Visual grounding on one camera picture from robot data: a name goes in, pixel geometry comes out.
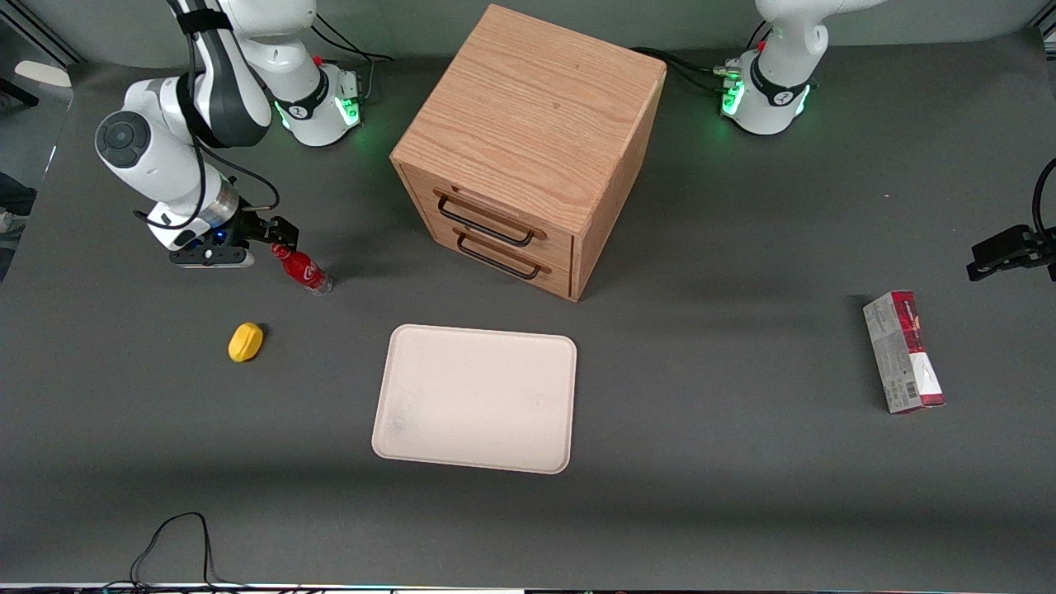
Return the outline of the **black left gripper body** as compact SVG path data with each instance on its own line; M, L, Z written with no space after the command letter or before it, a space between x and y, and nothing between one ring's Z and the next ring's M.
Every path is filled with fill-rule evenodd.
M1044 267L1049 279L1056 281L1055 271L1055 227L1049 227L1044 233L1034 233L1027 229L1023 240L1029 244L1024 268Z

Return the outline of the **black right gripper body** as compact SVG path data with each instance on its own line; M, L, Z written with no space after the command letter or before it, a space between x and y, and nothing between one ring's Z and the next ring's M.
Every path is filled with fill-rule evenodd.
M248 248L250 242L269 243L268 223L254 210L238 210L229 221L196 238L196 246L204 248Z

